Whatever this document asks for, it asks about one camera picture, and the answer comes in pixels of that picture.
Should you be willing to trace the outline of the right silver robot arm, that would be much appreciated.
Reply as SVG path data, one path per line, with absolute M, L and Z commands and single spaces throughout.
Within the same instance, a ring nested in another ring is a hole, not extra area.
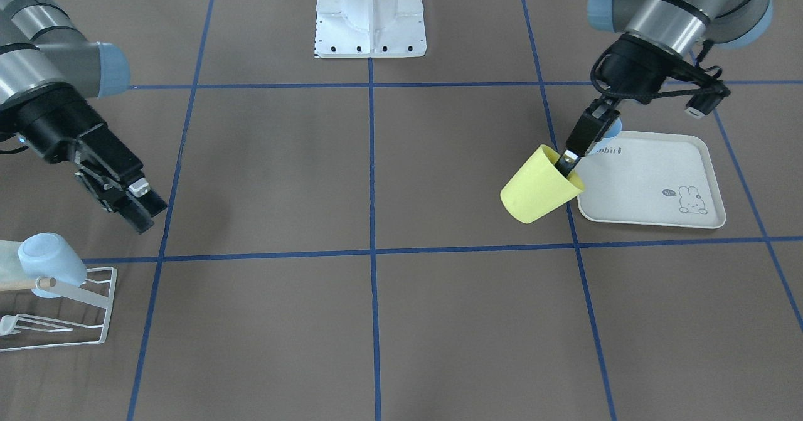
M 129 89 L 128 58 L 90 41 L 54 0 L 1 0 L 1 26 L 2 140 L 17 138 L 51 164 L 72 162 L 106 212 L 146 232 L 166 202 L 89 104 Z

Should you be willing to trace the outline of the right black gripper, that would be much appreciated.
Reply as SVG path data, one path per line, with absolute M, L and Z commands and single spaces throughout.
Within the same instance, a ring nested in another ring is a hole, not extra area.
M 76 164 L 89 192 L 137 233 L 168 207 L 143 179 L 143 163 L 72 86 L 32 89 L 3 104 L 2 133 L 21 136 L 48 163 Z

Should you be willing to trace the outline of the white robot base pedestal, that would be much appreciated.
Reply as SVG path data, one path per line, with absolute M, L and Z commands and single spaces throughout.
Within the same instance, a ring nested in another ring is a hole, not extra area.
M 426 52 L 423 0 L 316 0 L 316 58 L 418 58 Z

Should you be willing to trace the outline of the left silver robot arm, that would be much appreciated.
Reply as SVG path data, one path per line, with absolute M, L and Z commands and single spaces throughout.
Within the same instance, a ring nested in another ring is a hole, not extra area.
M 706 116 L 730 95 L 718 66 L 703 59 L 715 46 L 753 43 L 774 18 L 774 0 L 588 0 L 588 22 L 619 34 L 590 70 L 598 98 L 580 115 L 555 163 L 568 177 L 611 135 L 619 104 L 688 96 L 686 113 Z

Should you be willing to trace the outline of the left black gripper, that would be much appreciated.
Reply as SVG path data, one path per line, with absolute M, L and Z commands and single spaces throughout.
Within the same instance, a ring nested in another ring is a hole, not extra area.
M 563 177 L 570 177 L 574 167 L 595 147 L 619 112 L 622 100 L 649 104 L 653 100 L 683 96 L 682 90 L 660 92 L 666 79 L 673 75 L 680 59 L 642 38 L 622 35 L 605 50 L 592 66 L 590 81 L 600 93 L 590 110 L 580 115 L 568 140 L 566 149 L 555 164 Z

